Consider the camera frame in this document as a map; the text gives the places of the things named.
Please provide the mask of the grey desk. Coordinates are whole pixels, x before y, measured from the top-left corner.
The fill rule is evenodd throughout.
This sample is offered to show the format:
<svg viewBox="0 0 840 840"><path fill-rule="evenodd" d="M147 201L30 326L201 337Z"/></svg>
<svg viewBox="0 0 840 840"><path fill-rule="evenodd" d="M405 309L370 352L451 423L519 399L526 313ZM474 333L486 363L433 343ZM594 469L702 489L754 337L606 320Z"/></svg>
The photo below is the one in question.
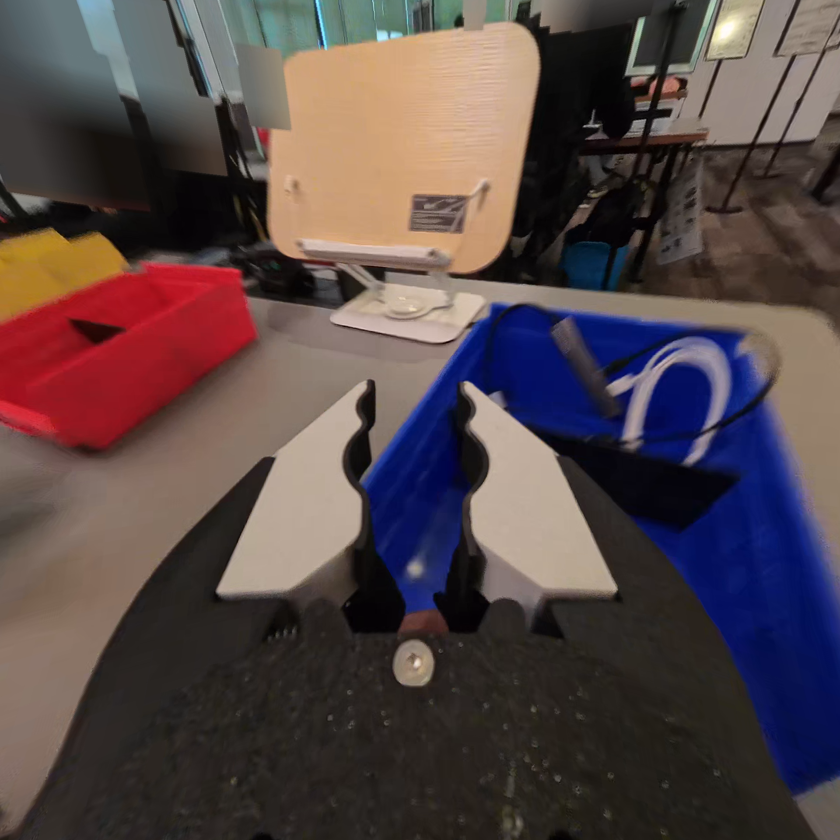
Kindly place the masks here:
<svg viewBox="0 0 840 840"><path fill-rule="evenodd" d="M818 520L838 602L839 345L811 309L455 279L487 301L753 329L778 346L771 398ZM262 455L373 379L376 458L457 343L340 329L327 309L250 299L260 339L119 446L93 457L2 431L2 501L45 504L2 540L2 834L25 817L97 659L138 590Z"/></svg>

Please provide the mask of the yellow plastic bin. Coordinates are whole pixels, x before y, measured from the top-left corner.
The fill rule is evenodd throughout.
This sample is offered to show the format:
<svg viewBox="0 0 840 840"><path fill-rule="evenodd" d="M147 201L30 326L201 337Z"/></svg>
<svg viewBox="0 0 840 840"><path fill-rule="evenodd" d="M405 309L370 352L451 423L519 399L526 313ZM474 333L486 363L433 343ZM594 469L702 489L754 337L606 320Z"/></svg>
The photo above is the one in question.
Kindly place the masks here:
<svg viewBox="0 0 840 840"><path fill-rule="evenodd" d="M64 238L53 228L1 243L1 322L126 272L129 262L100 233Z"/></svg>

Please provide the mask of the blue plastic bin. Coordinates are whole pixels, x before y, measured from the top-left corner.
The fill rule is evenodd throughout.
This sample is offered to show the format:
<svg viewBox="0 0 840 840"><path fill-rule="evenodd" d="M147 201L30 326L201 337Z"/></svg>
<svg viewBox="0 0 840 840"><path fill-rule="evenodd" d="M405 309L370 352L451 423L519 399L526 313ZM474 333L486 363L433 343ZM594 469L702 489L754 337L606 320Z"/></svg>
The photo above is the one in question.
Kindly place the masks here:
<svg viewBox="0 0 840 840"><path fill-rule="evenodd" d="M572 457L664 551L728 643L781 778L794 794L832 781L839 767L838 602L828 562L769 397L713 439L697 465L689 442L615 446L621 416L605 419L555 349L548 320L519 311L497 335L490 382L483 360L492 304L438 374L364 480L377 546L402 579L410 610L444 588L468 482L459 463L458 384L498 394L514 418ZM746 329L701 327L586 311L573 316L604 365L677 331L698 329L731 364L727 413L763 381L755 354L736 355ZM689 366L654 390L646 438L697 430L710 400Z"/></svg>

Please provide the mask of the grey USB hub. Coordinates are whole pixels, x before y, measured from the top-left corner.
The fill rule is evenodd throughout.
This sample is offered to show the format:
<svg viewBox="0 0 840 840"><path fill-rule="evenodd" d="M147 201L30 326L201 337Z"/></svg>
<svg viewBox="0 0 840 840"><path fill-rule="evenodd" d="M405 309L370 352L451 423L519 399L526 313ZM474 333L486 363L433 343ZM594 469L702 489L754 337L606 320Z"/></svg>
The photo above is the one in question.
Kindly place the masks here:
<svg viewBox="0 0 840 840"><path fill-rule="evenodd" d="M615 446L637 452L646 443L659 445L689 442L684 466L694 466L707 455L714 437L759 408L776 386L783 366L781 350L769 335L751 331L741 337L736 355L755 354L762 361L763 381L759 389L734 412L727 413L732 394L733 373L727 355L714 340L698 329L673 332L663 339L600 365L586 343L573 316L561 318L549 309L531 303L516 303L490 316L483 370L490 382L497 335L515 313L533 311L549 322L549 336L555 349L570 367L591 401L605 419L623 418ZM672 368L689 366L706 376L710 400L703 424L697 430L679 430L658 437L645 437L648 408L654 391Z"/></svg>

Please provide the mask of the wooden book stand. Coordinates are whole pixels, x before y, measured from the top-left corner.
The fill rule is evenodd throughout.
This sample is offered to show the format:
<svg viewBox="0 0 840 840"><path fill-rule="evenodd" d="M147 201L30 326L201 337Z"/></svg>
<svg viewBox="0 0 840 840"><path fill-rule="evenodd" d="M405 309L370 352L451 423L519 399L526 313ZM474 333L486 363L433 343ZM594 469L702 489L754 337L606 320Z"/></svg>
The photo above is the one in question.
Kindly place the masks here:
<svg viewBox="0 0 840 840"><path fill-rule="evenodd" d="M267 223L284 256L362 293L337 326L456 340L486 304L451 287L509 241L540 75L516 23L301 53L270 132Z"/></svg>

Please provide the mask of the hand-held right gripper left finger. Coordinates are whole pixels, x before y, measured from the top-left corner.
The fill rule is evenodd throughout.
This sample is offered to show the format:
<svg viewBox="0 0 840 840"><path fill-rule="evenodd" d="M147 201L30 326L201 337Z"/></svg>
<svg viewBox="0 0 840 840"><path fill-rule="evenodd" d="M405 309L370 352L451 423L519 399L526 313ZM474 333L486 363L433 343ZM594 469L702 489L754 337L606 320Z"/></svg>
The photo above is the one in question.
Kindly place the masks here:
<svg viewBox="0 0 840 840"><path fill-rule="evenodd" d="M406 606L375 546L361 479L370 467L375 382L363 380L273 455L216 587L223 601L339 607L356 633L393 633Z"/></svg>

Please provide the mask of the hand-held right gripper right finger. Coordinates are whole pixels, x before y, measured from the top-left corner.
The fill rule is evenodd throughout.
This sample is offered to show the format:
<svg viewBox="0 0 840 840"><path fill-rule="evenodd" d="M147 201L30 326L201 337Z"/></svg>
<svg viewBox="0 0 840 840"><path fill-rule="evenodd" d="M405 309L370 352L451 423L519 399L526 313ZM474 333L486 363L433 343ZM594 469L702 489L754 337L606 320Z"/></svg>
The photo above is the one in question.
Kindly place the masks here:
<svg viewBox="0 0 840 840"><path fill-rule="evenodd" d="M456 424L469 488L434 597L448 629L474 633L499 600L518 605L530 627L554 602L614 601L618 584L558 454L469 381L458 384Z"/></svg>

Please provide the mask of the blue bucket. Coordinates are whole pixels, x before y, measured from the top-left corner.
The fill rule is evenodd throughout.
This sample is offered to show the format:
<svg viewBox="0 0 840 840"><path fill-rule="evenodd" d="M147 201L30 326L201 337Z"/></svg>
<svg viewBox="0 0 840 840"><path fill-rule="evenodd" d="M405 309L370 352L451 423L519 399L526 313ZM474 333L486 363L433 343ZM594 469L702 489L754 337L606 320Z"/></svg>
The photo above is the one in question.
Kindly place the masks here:
<svg viewBox="0 0 840 840"><path fill-rule="evenodd" d="M629 245L616 249L612 273L607 285L604 276L611 246L595 241L581 241L564 245L560 255L559 268L567 287L587 291L616 291L622 276Z"/></svg>

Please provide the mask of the wooden background table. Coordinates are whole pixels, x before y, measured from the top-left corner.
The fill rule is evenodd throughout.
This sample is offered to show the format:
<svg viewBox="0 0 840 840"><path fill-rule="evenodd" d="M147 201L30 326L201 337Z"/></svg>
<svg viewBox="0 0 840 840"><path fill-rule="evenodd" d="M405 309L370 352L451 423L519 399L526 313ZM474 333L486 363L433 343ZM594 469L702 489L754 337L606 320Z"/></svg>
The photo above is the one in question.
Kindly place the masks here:
<svg viewBox="0 0 840 840"><path fill-rule="evenodd" d="M641 232L642 238L625 273L626 283L634 290L638 290L643 282L644 263L657 225L667 208L669 188L676 173L678 157L683 154L682 160L687 161L694 149L706 144L709 134L708 126L697 118L677 119L668 132L650 135L647 140L641 136L610 140L606 136L594 135L583 144L584 156L632 155L632 178L637 177L643 158L647 157L643 178L650 184L652 195L647 215L637 223L636 229Z"/></svg>

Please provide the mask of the red plastic bin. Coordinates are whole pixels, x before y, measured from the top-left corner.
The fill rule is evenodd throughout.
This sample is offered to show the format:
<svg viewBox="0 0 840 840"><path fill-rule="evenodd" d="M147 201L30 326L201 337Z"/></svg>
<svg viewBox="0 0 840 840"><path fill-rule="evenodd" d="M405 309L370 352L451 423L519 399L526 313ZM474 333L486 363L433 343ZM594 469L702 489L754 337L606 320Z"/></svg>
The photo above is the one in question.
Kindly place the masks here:
<svg viewBox="0 0 840 840"><path fill-rule="evenodd" d="M2 425L109 448L256 339L240 270L146 262L2 323Z"/></svg>

